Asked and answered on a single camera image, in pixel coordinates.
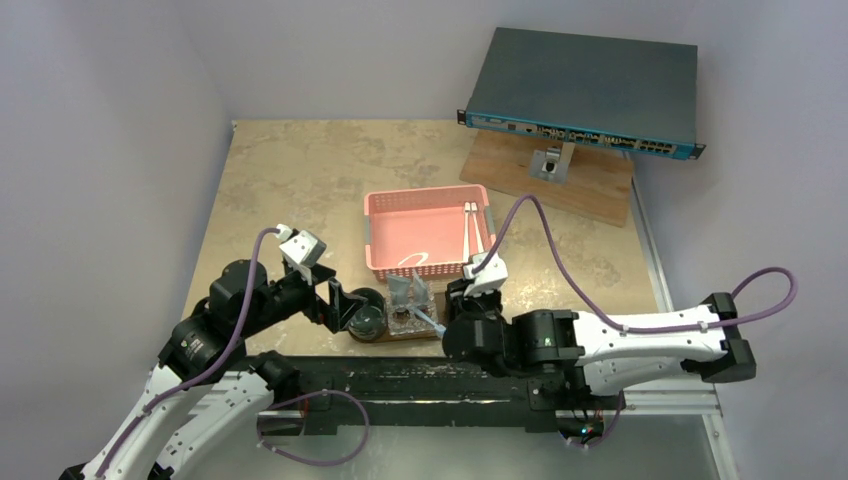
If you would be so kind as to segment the white toothbrush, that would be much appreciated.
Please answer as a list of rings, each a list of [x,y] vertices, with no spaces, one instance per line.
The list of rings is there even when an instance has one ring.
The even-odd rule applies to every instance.
[[[462,262],[466,262],[471,254],[470,238],[469,238],[469,216],[471,213],[471,203],[465,202],[463,206],[463,250]]]
[[[470,203],[470,210],[471,210],[471,219],[472,219],[472,223],[473,223],[473,226],[474,226],[474,238],[475,238],[476,252],[477,253],[483,253],[485,251],[485,248],[484,248],[484,245],[483,245],[483,239],[482,239],[482,235],[481,235],[481,232],[480,232],[480,225],[479,225],[479,222],[478,222],[478,213],[479,213],[478,204],[476,202],[471,202]]]

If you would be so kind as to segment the oval wooden tray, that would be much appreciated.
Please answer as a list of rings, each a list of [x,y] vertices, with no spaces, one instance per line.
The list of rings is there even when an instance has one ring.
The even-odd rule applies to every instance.
[[[435,328],[426,320],[409,312],[395,312],[391,298],[377,290],[361,288],[356,295],[366,299],[347,325],[348,334],[361,343],[387,343],[407,340],[435,339]]]

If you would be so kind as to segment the wooden base board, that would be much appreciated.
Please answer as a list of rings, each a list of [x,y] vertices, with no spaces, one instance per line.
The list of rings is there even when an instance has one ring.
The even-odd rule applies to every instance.
[[[562,144],[480,130],[460,179],[508,195],[533,194],[547,207],[623,227],[630,214],[633,162],[610,150],[576,146],[563,185],[532,178],[528,168],[533,152]]]

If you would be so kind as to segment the pink plastic basket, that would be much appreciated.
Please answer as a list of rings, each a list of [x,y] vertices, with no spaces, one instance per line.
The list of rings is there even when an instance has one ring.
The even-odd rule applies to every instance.
[[[496,240],[488,193],[479,184],[371,192],[364,197],[365,262],[376,279],[388,274],[424,278],[460,276],[477,254],[469,216],[471,254],[462,262],[463,206],[478,204],[485,251]]]

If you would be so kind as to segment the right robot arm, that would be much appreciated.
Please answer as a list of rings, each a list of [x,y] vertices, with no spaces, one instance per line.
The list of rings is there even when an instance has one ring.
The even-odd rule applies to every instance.
[[[666,376],[697,375],[705,383],[751,380],[757,363],[733,320],[726,292],[694,308],[654,314],[599,315],[537,309],[506,320],[502,295],[465,293],[465,280],[448,284],[441,342],[451,360],[477,365],[493,377],[558,375],[564,399],[584,407],[597,397]]]

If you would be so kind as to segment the metal stand bracket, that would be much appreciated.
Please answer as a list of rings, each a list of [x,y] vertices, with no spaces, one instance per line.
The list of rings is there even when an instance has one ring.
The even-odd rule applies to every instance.
[[[565,142],[561,146],[551,146],[544,150],[536,149],[528,168],[529,175],[535,179],[563,185],[568,176],[575,148],[574,143]]]

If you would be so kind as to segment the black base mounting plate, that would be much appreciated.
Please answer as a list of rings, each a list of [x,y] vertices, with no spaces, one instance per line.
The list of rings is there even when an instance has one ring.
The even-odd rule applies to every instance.
[[[594,396],[581,373],[496,378],[474,365],[437,357],[288,356],[296,376],[260,414],[269,437],[334,435],[346,426],[521,428],[580,433],[584,423],[624,405],[621,394]]]

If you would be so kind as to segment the dark green mug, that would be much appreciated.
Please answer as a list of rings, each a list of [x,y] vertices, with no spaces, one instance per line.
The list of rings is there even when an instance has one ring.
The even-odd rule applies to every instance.
[[[373,288],[362,287],[353,291],[365,299],[362,306],[348,322],[348,333],[357,341],[374,343],[388,330],[384,296]]]

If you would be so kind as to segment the blue network switch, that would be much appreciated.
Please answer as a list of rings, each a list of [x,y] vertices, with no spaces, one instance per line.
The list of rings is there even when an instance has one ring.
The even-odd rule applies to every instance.
[[[695,160],[695,45],[498,27],[457,122]]]

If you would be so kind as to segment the blue toothbrush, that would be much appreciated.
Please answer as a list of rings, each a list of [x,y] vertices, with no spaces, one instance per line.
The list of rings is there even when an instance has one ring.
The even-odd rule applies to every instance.
[[[434,320],[433,318],[431,318],[428,314],[426,314],[423,310],[421,310],[421,309],[420,309],[420,308],[418,308],[418,307],[415,307],[415,306],[409,306],[409,307],[407,308],[407,310],[408,310],[408,311],[409,311],[412,315],[414,315],[415,317],[417,317],[418,319],[420,319],[420,320],[422,320],[422,321],[426,322],[428,325],[430,325],[430,326],[432,327],[432,329],[433,329],[434,333],[436,334],[436,336],[437,336],[439,339],[442,339],[442,338],[443,338],[443,336],[444,336],[444,334],[445,334],[445,331],[446,331],[446,327],[445,327],[444,325],[442,325],[441,323],[439,323],[439,322],[437,322],[436,320]]]

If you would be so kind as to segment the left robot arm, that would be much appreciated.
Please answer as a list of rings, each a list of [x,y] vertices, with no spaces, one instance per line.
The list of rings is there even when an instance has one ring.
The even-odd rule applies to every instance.
[[[94,459],[66,468],[64,479],[186,479],[203,457],[260,412],[294,408],[304,417],[336,390],[314,385],[276,351],[248,354],[246,338],[303,313],[337,333],[381,311],[370,288],[343,290],[321,265],[305,279],[289,271],[268,280],[251,260],[227,265],[158,355],[144,392]]]

